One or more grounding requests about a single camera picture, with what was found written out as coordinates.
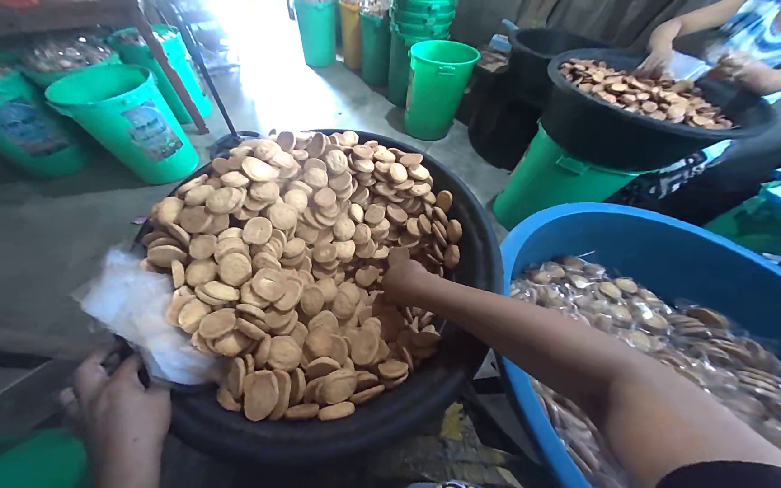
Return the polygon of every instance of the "pile of cookies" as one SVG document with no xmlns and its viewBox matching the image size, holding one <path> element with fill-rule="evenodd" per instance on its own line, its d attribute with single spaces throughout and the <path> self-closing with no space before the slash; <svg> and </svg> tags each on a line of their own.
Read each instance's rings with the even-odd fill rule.
<svg viewBox="0 0 781 488">
<path fill-rule="evenodd" d="M 259 421 L 351 415 L 436 352 L 432 313 L 384 303 L 397 261 L 460 261 L 453 195 L 423 156 L 352 131 L 281 132 L 153 206 L 144 269 L 169 272 L 171 325 L 228 358 L 217 399 Z"/>
<path fill-rule="evenodd" d="M 704 100 L 701 90 L 688 80 L 674 81 L 668 75 L 655 80 L 638 78 L 608 68 L 604 61 L 580 59 L 563 62 L 560 73 L 580 91 L 629 112 L 690 127 L 735 127 L 720 108 Z"/>
<path fill-rule="evenodd" d="M 712 394 L 781 449 L 781 361 L 719 312 L 669 306 L 631 278 L 613 278 L 603 266 L 576 256 L 530 269 L 512 282 L 510 295 L 559 311 L 648 354 Z M 593 485 L 632 485 L 580 407 L 532 382 L 569 455 Z"/>
</svg>

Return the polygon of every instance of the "bucket handle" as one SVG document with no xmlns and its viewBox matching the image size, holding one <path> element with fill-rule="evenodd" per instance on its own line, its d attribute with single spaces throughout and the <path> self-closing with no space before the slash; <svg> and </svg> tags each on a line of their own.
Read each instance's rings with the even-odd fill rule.
<svg viewBox="0 0 781 488">
<path fill-rule="evenodd" d="M 578 176 L 581 176 L 589 169 L 589 166 L 586 164 L 566 156 L 560 156 L 559 160 L 556 161 L 556 166 L 567 169 Z"/>
</svg>

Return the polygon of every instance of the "label on bucket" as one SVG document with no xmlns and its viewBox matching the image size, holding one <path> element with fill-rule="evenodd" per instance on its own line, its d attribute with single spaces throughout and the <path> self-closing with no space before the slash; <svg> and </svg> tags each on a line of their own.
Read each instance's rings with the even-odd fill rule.
<svg viewBox="0 0 781 488">
<path fill-rule="evenodd" d="M 0 105 L 0 133 L 33 157 L 68 148 L 68 136 L 38 106 L 20 96 Z"/>
<path fill-rule="evenodd" d="M 129 108 L 122 116 L 131 122 L 131 140 L 150 160 L 166 159 L 182 147 L 182 141 L 152 100 Z"/>
</svg>

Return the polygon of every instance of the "packaged cookies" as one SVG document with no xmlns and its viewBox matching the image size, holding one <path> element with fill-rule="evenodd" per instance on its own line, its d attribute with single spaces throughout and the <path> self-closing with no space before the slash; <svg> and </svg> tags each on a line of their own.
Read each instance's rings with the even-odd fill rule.
<svg viewBox="0 0 781 488">
<path fill-rule="evenodd" d="M 512 282 L 510 296 L 560 311 L 651 356 L 781 449 L 781 361 L 718 311 L 679 300 L 667 305 L 634 279 L 612 276 L 575 256 L 529 269 Z M 391 370 L 392 364 L 382 368 Z M 535 379 L 532 384 L 570 457 L 593 485 L 631 486 L 580 407 Z"/>
</svg>

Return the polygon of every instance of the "black sleeve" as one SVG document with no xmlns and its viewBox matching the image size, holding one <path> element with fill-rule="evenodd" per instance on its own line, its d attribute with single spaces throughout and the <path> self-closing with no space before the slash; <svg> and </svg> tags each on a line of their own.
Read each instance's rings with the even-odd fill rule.
<svg viewBox="0 0 781 488">
<path fill-rule="evenodd" d="M 781 468 L 742 461 L 710 461 L 671 471 L 656 488 L 781 488 Z"/>
</svg>

